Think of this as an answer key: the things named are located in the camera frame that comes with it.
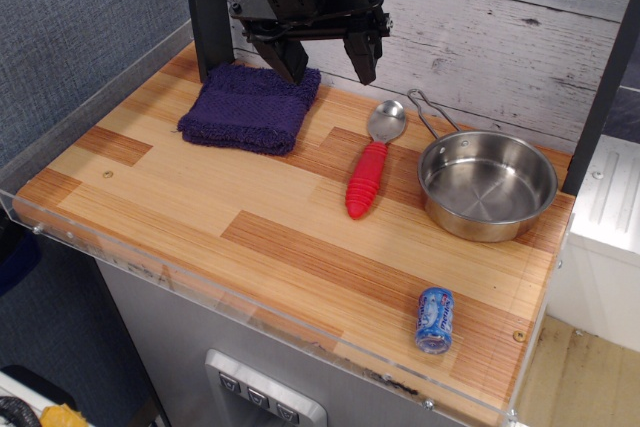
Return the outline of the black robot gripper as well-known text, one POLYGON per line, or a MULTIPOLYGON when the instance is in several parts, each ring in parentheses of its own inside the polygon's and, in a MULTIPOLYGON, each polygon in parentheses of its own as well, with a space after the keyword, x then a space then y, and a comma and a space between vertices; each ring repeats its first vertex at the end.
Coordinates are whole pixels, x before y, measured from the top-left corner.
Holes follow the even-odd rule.
MULTIPOLYGON (((243 23, 246 33, 271 41, 288 36, 296 40, 344 38, 344 48, 359 82, 376 79, 382 56, 381 38, 390 35, 392 22, 383 11, 384 0, 238 0, 230 16, 243 23)), ((299 85, 308 55, 299 41, 254 43, 262 59, 284 80, 299 85)))

